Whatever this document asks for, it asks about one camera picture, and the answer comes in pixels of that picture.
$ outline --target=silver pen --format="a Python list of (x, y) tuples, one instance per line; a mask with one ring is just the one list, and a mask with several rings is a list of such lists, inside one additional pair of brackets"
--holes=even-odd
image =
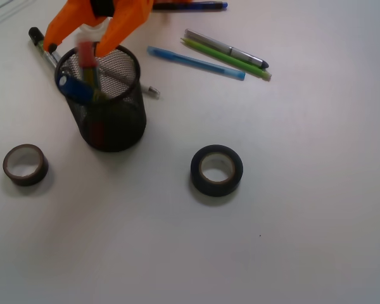
[(212, 49), (216, 49), (217, 51), (220, 51), (221, 53), (224, 53), (226, 55), (229, 55), (231, 57), (234, 57), (236, 59), (248, 62), (252, 65), (256, 65), (259, 68), (268, 68), (269, 64), (260, 59), (257, 58), (251, 54), (248, 54), (244, 51), (241, 51), (240, 49), (237, 49), (233, 46), (228, 46), (225, 43), (219, 42), (215, 39), (209, 38), (207, 36), (204, 36), (200, 33), (197, 33), (191, 29), (187, 29), (185, 31), (186, 36), (192, 40), (196, 40), (206, 46), (209, 46)]
[[(44, 50), (44, 35), (41, 33), (41, 31), (38, 28), (32, 27), (29, 30), (28, 34), (29, 34), (32, 42), (36, 46), (36, 48), (39, 50), (39, 52), (42, 54), (42, 56), (45, 58), (45, 60), (49, 63), (49, 66), (52, 69), (55, 69), (56, 66), (58, 65), (58, 62), (61, 60), (61, 56), (58, 54), (58, 52), (53, 51), (52, 53), (49, 53), (49, 52)], [(121, 76), (117, 73), (114, 73), (112, 70), (110, 70), (109, 68), (106, 68), (104, 66), (100, 65), (99, 72), (104, 74), (105, 76), (112, 77), (112, 78), (119, 80), (121, 82), (124, 82), (124, 83), (128, 82), (128, 80), (125, 80), (123, 76)], [(154, 98), (159, 98), (159, 96), (160, 96), (160, 92), (152, 86), (148, 87), (148, 86), (141, 84), (141, 91), (142, 91), (142, 93), (147, 94), (147, 95), (154, 97)]]

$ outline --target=gray pen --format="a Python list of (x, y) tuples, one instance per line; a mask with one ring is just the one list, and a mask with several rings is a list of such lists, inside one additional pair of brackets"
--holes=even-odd
[(257, 58), (251, 54), (245, 53), (244, 51), (241, 51), (240, 49), (237, 49), (235, 47), (228, 46), (215, 39), (199, 34), (189, 28), (185, 31), (185, 33), (188, 38), (192, 40), (196, 40), (206, 46), (209, 46), (210, 48), (216, 49), (217, 51), (220, 51), (221, 53), (224, 53), (236, 59), (251, 63), (252, 65), (256, 65), (259, 68), (269, 67), (267, 62), (260, 58)]

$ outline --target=black pen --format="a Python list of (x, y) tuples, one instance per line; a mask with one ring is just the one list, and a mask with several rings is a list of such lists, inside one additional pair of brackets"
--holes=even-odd
[(189, 2), (189, 3), (155, 3), (154, 11), (198, 11), (198, 10), (224, 10), (228, 7), (226, 2)]

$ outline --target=green pen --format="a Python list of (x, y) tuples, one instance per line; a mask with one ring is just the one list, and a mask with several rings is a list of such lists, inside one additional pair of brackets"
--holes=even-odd
[(184, 41), (185, 44), (187, 44), (191, 48), (196, 49), (197, 51), (200, 51), (204, 54), (210, 55), (210, 56), (212, 56), (218, 60), (226, 62), (226, 63), (233, 65), (237, 68), (240, 68), (241, 70), (247, 71), (247, 72), (249, 72), (253, 75), (259, 76), (265, 80), (270, 80), (270, 78), (272, 78), (272, 74), (259, 69), (257, 66), (250, 65), (246, 62), (243, 62), (241, 60), (238, 60), (236, 58), (233, 58), (233, 57), (228, 56), (226, 54), (223, 54), (221, 52), (218, 52), (218, 51), (216, 51), (216, 50), (214, 50), (208, 46), (205, 46), (205, 45), (198, 43), (196, 41), (193, 41), (191, 39), (182, 38), (182, 40)]

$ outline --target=pen tip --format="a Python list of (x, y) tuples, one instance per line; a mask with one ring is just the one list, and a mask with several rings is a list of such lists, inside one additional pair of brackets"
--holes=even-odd
[(260, 66), (261, 68), (268, 68), (269, 64), (266, 61), (262, 62), (262, 65)]

